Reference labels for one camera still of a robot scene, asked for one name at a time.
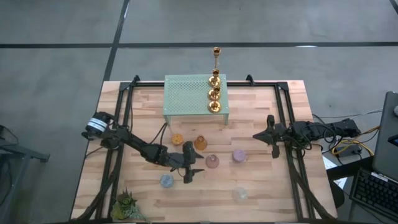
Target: butcher block tabletop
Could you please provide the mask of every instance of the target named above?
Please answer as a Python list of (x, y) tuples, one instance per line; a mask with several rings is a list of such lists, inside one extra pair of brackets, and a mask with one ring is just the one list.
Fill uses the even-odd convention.
[[(312, 121), (304, 82), (294, 80), (287, 83), (295, 119)], [(114, 114), (119, 84), (120, 82), (104, 82), (97, 111)], [(126, 97), (122, 103), (121, 118), (124, 116)], [(282, 93), (285, 117), (288, 119), (284, 99)], [(162, 114), (163, 100), (163, 87), (134, 88), (132, 132), (146, 142), (150, 142), (165, 123)], [(182, 146), (174, 146), (171, 143), (173, 134), (182, 134), (184, 141), (194, 141), (198, 135), (203, 135), (208, 146), (204, 151), (197, 152), (203, 157), (217, 155), (220, 159), (217, 168), (209, 169), (204, 159), (197, 159), (192, 169), (205, 169), (205, 171), (195, 174), (193, 182), (184, 184), (183, 178), (177, 171), (170, 173), (170, 167), (148, 163), (138, 151), (125, 146), (118, 194), (125, 189), (131, 191), (141, 212), (152, 222), (296, 221), (283, 144), (280, 144), (279, 158), (273, 159), (272, 147), (252, 138), (253, 134), (266, 129), (267, 115), (273, 114), (276, 123), (279, 122), (274, 88), (228, 87), (228, 100), (230, 112), (228, 125), (224, 125), (221, 115), (175, 116), (171, 125), (165, 130), (163, 138), (163, 144), (169, 148), (169, 152), (182, 153)], [(90, 142), (86, 153), (99, 146), (99, 140)], [(232, 152), (236, 149), (246, 151), (245, 162), (233, 162)], [(106, 149), (101, 149), (84, 161), (71, 218), (81, 215), (98, 193), (105, 157)], [(306, 152), (304, 162), (311, 191), (327, 211), (337, 217), (322, 155), (317, 146)], [(160, 177), (164, 174), (173, 175), (175, 180), (173, 187), (162, 188)], [(234, 201), (232, 195), (236, 187), (246, 190), (248, 194), (246, 200)], [(104, 217), (108, 214), (110, 192), (109, 189), (104, 200)], [(308, 217), (301, 190), (300, 199), (304, 217)]]

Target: yellow cable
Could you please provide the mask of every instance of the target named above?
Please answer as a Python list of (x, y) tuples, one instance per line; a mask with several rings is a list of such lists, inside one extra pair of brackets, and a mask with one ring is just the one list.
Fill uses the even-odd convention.
[[(337, 155), (337, 154), (340, 154), (340, 153), (342, 153), (343, 151), (345, 151), (345, 150), (346, 150), (347, 148), (349, 148), (350, 146), (355, 145), (355, 144), (359, 144), (360, 146), (362, 146), (362, 147), (364, 147), (366, 150), (368, 150), (369, 153), (370, 153), (370, 155), (374, 156), (374, 153), (372, 152), (372, 150), (371, 150), (370, 148), (368, 148), (367, 146), (365, 146), (365, 145), (364, 145), (363, 143), (361, 143), (360, 141), (357, 141), (356, 139), (359, 138), (361, 135), (372, 133), (373, 131), (375, 131), (375, 130), (377, 130), (377, 129), (379, 129), (379, 128), (380, 128), (380, 126), (376, 126), (376, 127), (374, 127), (374, 128), (371, 128), (371, 129), (365, 131), (364, 133), (360, 134), (359, 136), (357, 136), (357, 137), (354, 138), (354, 139), (347, 139), (347, 140), (344, 139), (344, 140), (341, 140), (341, 141), (339, 142), (339, 144), (335, 145), (335, 146), (331, 149), (331, 153), (332, 153), (333, 155)], [(346, 147), (344, 147), (342, 150), (336, 152), (337, 146), (339, 146), (341, 143), (345, 143), (345, 142), (350, 143), (350, 144), (347, 145)]]

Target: keyboard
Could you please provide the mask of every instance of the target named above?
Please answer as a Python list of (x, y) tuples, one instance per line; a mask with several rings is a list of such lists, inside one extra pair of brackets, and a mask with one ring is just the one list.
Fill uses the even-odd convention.
[(350, 199), (393, 220), (398, 220), (398, 184), (360, 169), (351, 189)]

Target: white mesh shelf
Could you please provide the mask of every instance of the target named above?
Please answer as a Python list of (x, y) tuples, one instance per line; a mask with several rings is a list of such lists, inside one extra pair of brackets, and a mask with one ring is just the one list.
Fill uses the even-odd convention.
[[(170, 124), (171, 116), (214, 115), (207, 106), (207, 97), (211, 86), (208, 79), (211, 75), (166, 75), (164, 82), (163, 116)], [(226, 75), (221, 79), (221, 111), (215, 114), (224, 115), (224, 123), (228, 124), (229, 106)]]

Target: computer monitor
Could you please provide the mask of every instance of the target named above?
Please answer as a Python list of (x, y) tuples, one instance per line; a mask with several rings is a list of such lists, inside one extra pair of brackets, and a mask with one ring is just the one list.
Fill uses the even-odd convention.
[(373, 169), (393, 180), (398, 180), (398, 115), (394, 112), (396, 106), (398, 93), (387, 92), (373, 157)]

